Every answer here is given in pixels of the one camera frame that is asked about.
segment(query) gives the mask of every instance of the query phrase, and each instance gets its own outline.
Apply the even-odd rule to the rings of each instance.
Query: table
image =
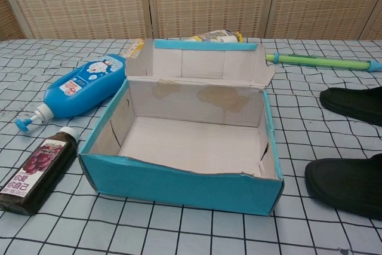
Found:
[[[266,53],[296,53],[382,62],[382,41],[248,38]],[[0,42],[0,186],[39,142],[69,125],[79,147],[109,100],[69,119],[32,124],[50,83],[95,57],[122,54],[132,40],[13,40]],[[285,189],[270,217],[202,210],[97,194],[78,160],[35,216],[0,211],[0,254],[341,255],[382,254],[382,222],[335,210],[307,193],[304,168],[319,158],[366,158],[379,153],[382,128],[337,115],[319,103],[328,87],[379,87],[382,72],[275,65],[267,91]]]

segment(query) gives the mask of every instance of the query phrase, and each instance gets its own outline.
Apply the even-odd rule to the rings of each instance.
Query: blue pump nozzle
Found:
[[[28,128],[26,127],[32,122],[32,118],[26,119],[25,121],[22,121],[21,119],[16,119],[15,124],[16,126],[20,129],[20,131],[27,132],[29,131]]]
[[[48,122],[51,118],[53,118],[53,116],[54,115],[51,109],[45,103],[43,103],[37,107],[34,116],[24,121],[22,121],[21,119],[16,119],[14,123],[20,129],[20,131],[26,133],[27,131],[29,131],[27,125],[29,125],[34,120],[40,119],[42,122]]]

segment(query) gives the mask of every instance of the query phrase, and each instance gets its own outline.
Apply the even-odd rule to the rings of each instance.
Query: water gun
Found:
[[[334,69],[350,69],[374,72],[382,70],[382,63],[375,60],[361,61],[361,60],[346,60],[346,59],[334,59],[326,57],[316,56],[304,56],[304,55],[287,55],[279,54],[266,54],[266,60],[273,62],[274,64],[283,62],[288,64],[304,65],[304,66],[323,66],[332,67]]]

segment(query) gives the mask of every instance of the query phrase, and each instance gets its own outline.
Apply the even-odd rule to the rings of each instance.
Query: wall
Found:
[[[7,0],[0,0],[0,41],[24,38]]]
[[[259,38],[382,39],[382,0],[8,1],[12,9],[0,0],[0,39],[167,38],[221,28]]]

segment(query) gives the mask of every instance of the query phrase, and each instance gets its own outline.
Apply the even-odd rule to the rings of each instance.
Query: grape image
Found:
[[[46,161],[43,161],[43,162],[37,162],[36,166],[40,169],[40,168],[45,168],[47,167],[48,165],[50,165],[50,160],[46,160]]]
[[[35,156],[32,156],[29,160],[28,163],[34,164],[37,161],[37,158]]]
[[[26,172],[28,172],[29,170],[32,170],[32,169],[34,169],[35,167],[36,167],[36,165],[35,165],[34,163],[32,163],[32,162],[27,162],[27,164],[25,164],[25,165],[23,166],[23,170],[26,171]]]
[[[38,170],[39,170],[39,171],[44,171],[44,170],[47,169],[47,167],[48,167],[48,166],[46,166],[46,167],[39,167]]]
[[[50,161],[50,156],[46,153],[40,153],[38,156],[37,156],[37,163],[41,164],[45,161]]]
[[[34,173],[36,173],[37,171],[38,171],[38,168],[35,167],[35,168],[33,168],[33,169],[27,171],[27,173],[28,173],[28,174],[34,174]]]

